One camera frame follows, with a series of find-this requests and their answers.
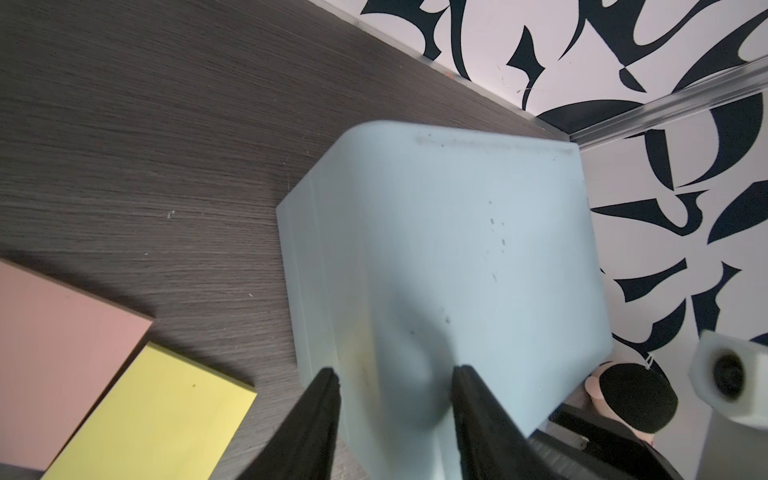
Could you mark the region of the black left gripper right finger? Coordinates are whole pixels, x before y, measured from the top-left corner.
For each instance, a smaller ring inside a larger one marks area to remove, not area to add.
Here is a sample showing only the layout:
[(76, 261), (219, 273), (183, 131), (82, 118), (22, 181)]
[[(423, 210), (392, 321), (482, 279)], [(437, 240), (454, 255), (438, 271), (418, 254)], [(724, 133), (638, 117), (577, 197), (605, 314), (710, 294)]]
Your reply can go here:
[(477, 371), (456, 366), (451, 402), (464, 479), (555, 479)]

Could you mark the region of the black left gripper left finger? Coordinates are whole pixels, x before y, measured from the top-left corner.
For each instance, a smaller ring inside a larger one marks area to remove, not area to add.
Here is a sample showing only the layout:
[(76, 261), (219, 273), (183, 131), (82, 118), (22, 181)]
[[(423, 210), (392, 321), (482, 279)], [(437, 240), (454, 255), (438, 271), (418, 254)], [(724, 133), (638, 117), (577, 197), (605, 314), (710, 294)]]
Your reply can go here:
[(329, 479), (341, 409), (339, 377), (316, 374), (283, 423), (241, 479)]

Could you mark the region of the yellow sticky note pad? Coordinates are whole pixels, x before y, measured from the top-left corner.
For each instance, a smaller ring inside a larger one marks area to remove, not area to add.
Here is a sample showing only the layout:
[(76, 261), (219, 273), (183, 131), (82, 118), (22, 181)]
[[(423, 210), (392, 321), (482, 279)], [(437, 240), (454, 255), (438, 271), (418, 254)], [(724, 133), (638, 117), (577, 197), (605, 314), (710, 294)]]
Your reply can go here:
[(47, 479), (207, 479), (257, 394), (147, 344), (47, 469)]

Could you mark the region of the light blue drawer box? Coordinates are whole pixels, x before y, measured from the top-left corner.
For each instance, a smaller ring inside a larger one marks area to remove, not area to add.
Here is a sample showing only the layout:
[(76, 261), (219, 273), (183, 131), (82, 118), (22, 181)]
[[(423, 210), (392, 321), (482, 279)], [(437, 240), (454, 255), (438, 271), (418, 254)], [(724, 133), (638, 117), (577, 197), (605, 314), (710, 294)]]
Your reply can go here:
[(373, 479), (457, 479), (452, 371), (532, 433), (612, 349), (572, 143), (374, 121), (277, 206), (303, 384), (341, 384)]

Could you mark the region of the pink sticky note pad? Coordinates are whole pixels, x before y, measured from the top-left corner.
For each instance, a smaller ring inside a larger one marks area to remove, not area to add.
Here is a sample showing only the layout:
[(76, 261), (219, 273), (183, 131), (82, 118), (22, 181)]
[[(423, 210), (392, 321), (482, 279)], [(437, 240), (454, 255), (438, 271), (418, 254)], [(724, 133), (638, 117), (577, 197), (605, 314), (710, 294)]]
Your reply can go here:
[(2, 261), (2, 463), (47, 469), (151, 324), (146, 315)]

